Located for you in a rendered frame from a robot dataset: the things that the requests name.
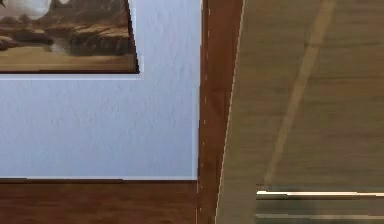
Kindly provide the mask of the tan wooden door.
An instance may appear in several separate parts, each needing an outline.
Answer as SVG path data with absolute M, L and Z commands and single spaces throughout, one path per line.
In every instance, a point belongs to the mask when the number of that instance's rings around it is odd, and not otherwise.
M 214 223 L 258 191 L 384 193 L 384 0 L 244 0 Z

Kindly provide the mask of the framed brown landscape painting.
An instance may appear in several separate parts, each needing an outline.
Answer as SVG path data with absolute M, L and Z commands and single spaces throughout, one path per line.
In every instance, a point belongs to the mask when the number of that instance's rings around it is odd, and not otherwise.
M 0 74 L 137 74 L 128 0 L 0 0 Z

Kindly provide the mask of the dark grey-green shelf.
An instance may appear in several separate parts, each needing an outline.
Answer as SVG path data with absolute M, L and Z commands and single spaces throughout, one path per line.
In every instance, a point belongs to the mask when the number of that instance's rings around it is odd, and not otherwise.
M 258 191 L 255 224 L 384 224 L 384 193 Z

